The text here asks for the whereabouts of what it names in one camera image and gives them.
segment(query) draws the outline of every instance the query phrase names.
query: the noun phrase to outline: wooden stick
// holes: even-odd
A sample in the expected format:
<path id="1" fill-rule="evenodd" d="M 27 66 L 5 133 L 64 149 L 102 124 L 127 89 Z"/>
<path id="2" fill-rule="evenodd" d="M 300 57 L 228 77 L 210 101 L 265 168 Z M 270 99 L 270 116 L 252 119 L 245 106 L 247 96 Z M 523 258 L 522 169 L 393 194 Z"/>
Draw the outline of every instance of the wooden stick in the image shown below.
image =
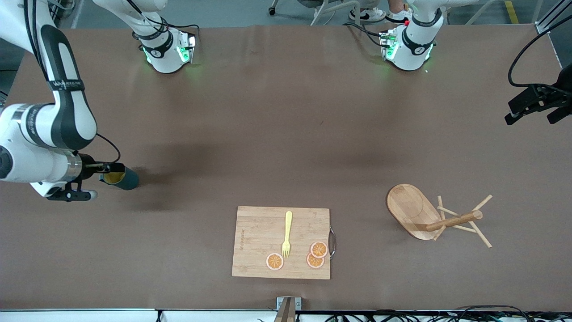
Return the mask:
<path id="1" fill-rule="evenodd" d="M 445 231 L 445 228 L 447 228 L 447 226 L 441 226 L 441 228 L 439 228 L 439 230 L 437 231 L 437 235 L 435 235 L 435 237 L 433 237 L 434 241 L 436 241 L 437 238 L 439 238 L 439 236 L 441 236 L 441 234 Z"/>
<path id="2" fill-rule="evenodd" d="M 479 210 L 482 206 L 484 206 L 485 203 L 487 203 L 490 199 L 492 198 L 492 195 L 488 195 L 487 198 L 485 198 L 483 201 L 480 202 L 480 204 L 478 204 L 474 209 L 474 210 Z"/>
<path id="3" fill-rule="evenodd" d="M 451 210 L 449 210 L 449 209 L 447 209 L 447 208 L 443 208 L 443 207 L 440 207 L 440 206 L 437 207 L 437 209 L 443 210 L 444 212 L 449 213 L 449 214 L 451 214 L 451 215 L 453 215 L 453 216 L 458 216 L 458 215 L 459 215 L 459 214 L 457 214 L 457 213 L 454 212 L 454 211 L 451 211 Z M 470 222 L 468 222 L 468 223 L 469 223 L 469 225 L 471 225 L 471 227 L 475 230 L 476 234 L 479 235 L 479 237 L 480 237 L 481 240 L 484 242 L 484 244 L 487 245 L 488 248 L 491 248 L 491 247 L 492 247 L 491 243 L 488 241 L 487 237 L 485 237 L 485 236 L 483 235 L 483 233 L 482 233 L 481 230 L 476 226 L 476 224 L 475 224 L 474 222 L 472 222 L 472 221 L 470 221 Z"/>
<path id="4" fill-rule="evenodd" d="M 475 225 L 475 223 L 472 222 L 472 221 L 470 221 L 470 222 L 468 222 L 468 223 L 469 223 L 469 225 L 471 225 L 471 227 L 475 230 L 476 234 L 479 235 L 479 237 L 482 239 L 482 241 L 484 242 L 484 244 L 487 245 L 488 248 L 491 248 L 491 247 L 492 247 L 491 243 L 488 242 L 487 237 L 485 237 L 485 236 L 483 235 L 483 233 L 482 233 L 482 232 L 480 231 L 480 229 Z"/>
<path id="5" fill-rule="evenodd" d="M 471 211 L 470 213 L 464 214 L 459 218 L 449 218 L 441 221 L 437 221 L 435 223 L 428 224 L 425 228 L 427 231 L 435 231 L 439 230 L 442 226 L 456 226 L 462 223 L 475 221 L 483 218 L 483 213 L 480 210 Z"/>
<path id="6" fill-rule="evenodd" d="M 441 199 L 440 195 L 437 196 L 437 202 L 439 203 L 439 207 L 443 207 L 443 199 Z M 445 213 L 443 210 L 441 210 L 441 220 L 445 220 Z"/>
<path id="7" fill-rule="evenodd" d="M 453 228 L 457 228 L 457 229 L 461 229 L 461 230 L 464 230 L 464 231 L 468 231 L 469 233 L 475 233 L 475 234 L 476 234 L 476 230 L 474 230 L 474 229 L 466 228 L 466 227 L 463 227 L 463 226 L 452 226 L 452 227 L 453 227 Z"/>
<path id="8" fill-rule="evenodd" d="M 492 195 L 488 195 L 487 198 L 485 198 L 483 201 L 481 201 L 473 210 L 479 210 L 482 206 L 484 206 L 485 203 L 487 203 L 490 199 L 492 198 Z M 469 222 L 469 224 L 471 225 L 471 227 L 476 231 L 476 234 L 479 235 L 479 237 L 482 239 L 482 241 L 484 242 L 485 245 L 487 245 L 488 248 L 491 248 L 492 245 L 491 243 L 489 243 L 487 237 L 485 237 L 483 235 L 483 233 L 481 232 L 481 230 L 475 225 L 474 222 Z"/>
<path id="9" fill-rule="evenodd" d="M 458 213 L 456 213 L 456 212 L 454 212 L 454 211 L 451 211 L 451 210 L 449 210 L 449 209 L 447 209 L 447 208 L 438 206 L 437 209 L 439 209 L 439 210 L 441 210 L 441 211 L 444 211 L 444 212 L 446 212 L 447 214 L 451 214 L 451 215 L 453 215 L 453 216 L 455 216 L 455 217 L 459 217 L 459 214 L 458 214 Z"/>

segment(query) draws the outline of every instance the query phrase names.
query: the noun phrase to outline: wooden cutting board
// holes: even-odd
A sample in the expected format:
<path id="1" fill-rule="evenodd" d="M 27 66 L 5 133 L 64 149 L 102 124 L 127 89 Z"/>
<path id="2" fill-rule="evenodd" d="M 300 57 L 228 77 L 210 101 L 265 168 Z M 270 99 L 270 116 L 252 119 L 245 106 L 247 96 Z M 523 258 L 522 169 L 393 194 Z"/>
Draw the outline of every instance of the wooden cutting board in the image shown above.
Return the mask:
<path id="1" fill-rule="evenodd" d="M 288 210 L 292 212 L 290 255 L 281 269 L 270 270 L 266 259 L 271 253 L 282 253 Z M 329 256 L 317 269 L 306 263 L 310 246 L 317 241 L 327 244 L 328 237 L 329 209 L 241 206 L 236 215 L 232 276 L 329 280 Z"/>

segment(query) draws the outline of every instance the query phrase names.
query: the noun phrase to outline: brown table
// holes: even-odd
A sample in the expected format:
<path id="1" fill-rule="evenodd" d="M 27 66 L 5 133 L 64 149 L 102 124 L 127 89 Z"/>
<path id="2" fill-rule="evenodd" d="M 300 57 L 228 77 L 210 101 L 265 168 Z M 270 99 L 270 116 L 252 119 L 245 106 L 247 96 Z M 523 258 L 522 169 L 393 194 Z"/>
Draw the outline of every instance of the brown table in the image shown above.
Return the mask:
<path id="1" fill-rule="evenodd" d="M 415 72 L 342 26 L 204 29 L 196 64 L 168 75 L 128 29 L 65 32 L 99 131 L 142 186 L 92 179 L 99 198 L 67 204 L 0 184 L 0 307 L 572 309 L 572 119 L 503 119 L 532 25 L 446 26 Z M 558 72 L 543 38 L 515 79 Z M 44 101 L 27 55 L 10 102 Z M 100 140 L 86 152 L 114 158 Z M 492 194 L 478 224 L 494 247 L 410 237 L 386 209 L 398 183 L 456 211 Z M 330 208 L 332 279 L 231 277 L 240 205 Z"/>

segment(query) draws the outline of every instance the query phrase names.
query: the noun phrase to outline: metal bracket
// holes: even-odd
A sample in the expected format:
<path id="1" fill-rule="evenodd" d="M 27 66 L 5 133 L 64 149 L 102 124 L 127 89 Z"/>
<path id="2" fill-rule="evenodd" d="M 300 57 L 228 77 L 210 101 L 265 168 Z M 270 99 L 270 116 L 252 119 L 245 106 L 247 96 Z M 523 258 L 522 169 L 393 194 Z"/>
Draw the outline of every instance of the metal bracket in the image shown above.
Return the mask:
<path id="1" fill-rule="evenodd" d="M 280 309 L 280 305 L 287 297 L 291 297 L 294 300 L 296 311 L 302 310 L 302 298 L 293 296 L 280 296 L 276 298 L 276 310 Z"/>

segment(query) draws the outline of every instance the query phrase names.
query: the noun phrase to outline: orange slice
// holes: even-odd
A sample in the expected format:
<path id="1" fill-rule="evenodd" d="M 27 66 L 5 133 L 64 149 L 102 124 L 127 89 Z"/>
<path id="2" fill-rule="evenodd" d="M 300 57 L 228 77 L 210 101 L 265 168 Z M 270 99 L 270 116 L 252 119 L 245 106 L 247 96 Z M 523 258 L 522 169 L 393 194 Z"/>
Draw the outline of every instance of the orange slice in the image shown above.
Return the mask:
<path id="1" fill-rule="evenodd" d="M 284 266 L 284 258 L 279 253 L 272 253 L 266 258 L 266 266 L 272 270 L 279 270 Z"/>
<path id="2" fill-rule="evenodd" d="M 323 242 L 315 242 L 310 246 L 310 254 L 316 258 L 324 258 L 328 254 L 328 245 Z"/>
<path id="3" fill-rule="evenodd" d="M 311 268 L 320 268 L 320 267 L 324 266 L 325 258 L 316 258 L 316 257 L 312 256 L 312 253 L 310 253 L 310 254 L 308 254 L 308 257 L 306 257 L 306 263 Z"/>

